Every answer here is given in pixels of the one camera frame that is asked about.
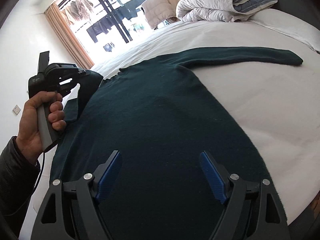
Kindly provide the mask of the person's left hand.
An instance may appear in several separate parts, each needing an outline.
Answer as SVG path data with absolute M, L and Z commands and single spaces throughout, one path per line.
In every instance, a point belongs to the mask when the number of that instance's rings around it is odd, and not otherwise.
M 61 94 L 39 92 L 24 104 L 16 145 L 21 154 L 33 165 L 36 164 L 42 153 L 42 142 L 37 125 L 37 109 L 43 103 L 49 103 L 48 120 L 52 124 L 52 128 L 61 131 L 66 126 Z

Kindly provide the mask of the left forearm dark sleeve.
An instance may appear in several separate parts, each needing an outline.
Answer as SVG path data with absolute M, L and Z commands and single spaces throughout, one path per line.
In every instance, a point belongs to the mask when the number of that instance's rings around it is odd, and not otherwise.
M 1 153 L 1 239 L 18 239 L 39 173 L 11 137 Z

